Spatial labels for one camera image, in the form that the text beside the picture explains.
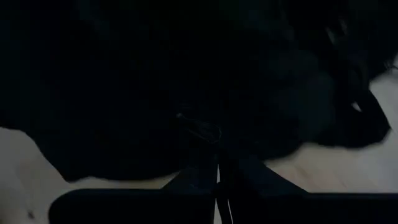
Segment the dark garment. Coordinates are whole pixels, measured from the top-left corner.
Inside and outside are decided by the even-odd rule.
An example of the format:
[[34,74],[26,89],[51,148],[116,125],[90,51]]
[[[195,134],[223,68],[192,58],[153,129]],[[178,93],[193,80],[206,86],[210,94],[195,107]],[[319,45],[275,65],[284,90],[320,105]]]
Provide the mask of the dark garment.
[[223,131],[269,159],[389,130],[361,69],[325,35],[297,32],[281,1],[19,0],[0,11],[0,125],[27,133],[68,181],[169,174]]

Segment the black fabric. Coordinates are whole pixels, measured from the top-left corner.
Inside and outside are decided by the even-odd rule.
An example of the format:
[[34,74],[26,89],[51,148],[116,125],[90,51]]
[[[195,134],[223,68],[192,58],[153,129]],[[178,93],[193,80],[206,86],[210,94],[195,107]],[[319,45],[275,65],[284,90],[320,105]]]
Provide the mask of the black fabric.
[[368,62],[398,47],[378,50],[375,30],[388,30],[373,14],[338,32],[340,14],[361,11],[345,3],[296,21],[309,9],[279,0],[2,2],[0,125],[32,137],[67,181],[169,174],[223,132],[260,159],[380,142],[389,124]]

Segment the light wooden floor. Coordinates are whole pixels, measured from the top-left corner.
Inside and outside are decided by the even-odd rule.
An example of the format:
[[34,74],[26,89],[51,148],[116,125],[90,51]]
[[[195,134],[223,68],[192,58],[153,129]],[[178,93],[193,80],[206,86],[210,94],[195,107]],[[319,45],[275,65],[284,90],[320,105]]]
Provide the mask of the light wooden floor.
[[[398,73],[380,78],[372,91],[394,129],[398,129]],[[362,151],[303,146],[299,152],[266,164],[281,176],[310,192],[398,192],[398,136],[392,131],[384,144]],[[173,175],[145,182],[62,180],[42,157],[35,143],[18,131],[0,129],[0,223],[47,223],[50,203],[72,189],[158,189]],[[34,222],[27,218],[32,210]],[[216,216],[216,223],[221,223]]]

